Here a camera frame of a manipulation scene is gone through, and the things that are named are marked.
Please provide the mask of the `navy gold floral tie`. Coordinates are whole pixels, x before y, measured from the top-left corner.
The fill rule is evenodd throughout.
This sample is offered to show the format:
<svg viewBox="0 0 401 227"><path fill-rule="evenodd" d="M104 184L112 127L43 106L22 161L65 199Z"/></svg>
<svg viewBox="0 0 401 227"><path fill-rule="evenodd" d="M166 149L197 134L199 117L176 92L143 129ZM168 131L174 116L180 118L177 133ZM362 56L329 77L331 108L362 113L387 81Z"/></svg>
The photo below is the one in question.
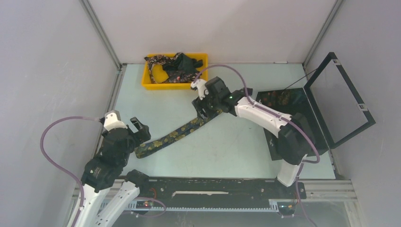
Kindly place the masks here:
<svg viewBox="0 0 401 227"><path fill-rule="evenodd" d="M211 117L206 119L202 119L200 117L196 117L191 121L187 122L180 128L170 132L169 134L154 140L152 142L141 144L139 147L134 149L134 153L136 158L145 158L148 157L170 145L173 143L183 139L184 137L188 136L189 134L195 132L200 127L204 126L220 114L222 114L222 110L217 110Z"/></svg>

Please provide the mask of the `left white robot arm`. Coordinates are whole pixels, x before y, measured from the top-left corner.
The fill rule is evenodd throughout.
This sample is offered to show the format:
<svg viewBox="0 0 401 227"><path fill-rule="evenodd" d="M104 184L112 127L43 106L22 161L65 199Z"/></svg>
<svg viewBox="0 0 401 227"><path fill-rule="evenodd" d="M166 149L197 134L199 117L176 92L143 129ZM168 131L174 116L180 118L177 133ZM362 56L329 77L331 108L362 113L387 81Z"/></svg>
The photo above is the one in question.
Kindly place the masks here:
<svg viewBox="0 0 401 227"><path fill-rule="evenodd" d="M74 212L78 218L71 218L67 224L69 227L111 227L129 203L148 194L149 176L132 170L127 173L120 189L107 206L100 209L115 180L127 166L131 153L151 138L148 126L136 117L130 121L137 132L122 122L117 113L109 113L101 119L105 128L102 134L104 143L99 154L85 165L81 177L84 193L79 195L83 204L76 204Z"/></svg>

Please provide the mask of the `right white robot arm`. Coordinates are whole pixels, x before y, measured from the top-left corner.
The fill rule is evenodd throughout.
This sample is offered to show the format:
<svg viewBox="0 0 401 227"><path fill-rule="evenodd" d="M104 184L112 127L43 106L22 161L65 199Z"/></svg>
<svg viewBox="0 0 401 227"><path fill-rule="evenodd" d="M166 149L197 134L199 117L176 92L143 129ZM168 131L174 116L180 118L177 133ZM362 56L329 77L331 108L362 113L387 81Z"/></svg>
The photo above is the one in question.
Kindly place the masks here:
<svg viewBox="0 0 401 227"><path fill-rule="evenodd" d="M197 79L191 83L191 89L198 92L192 105L199 117L206 119L221 110L250 120L277 138L276 152L282 162L275 192L282 198L291 195L304 159L314 148L313 134L306 118L300 113L281 113L256 102L249 97L247 88L231 92L219 77L209 81Z"/></svg>

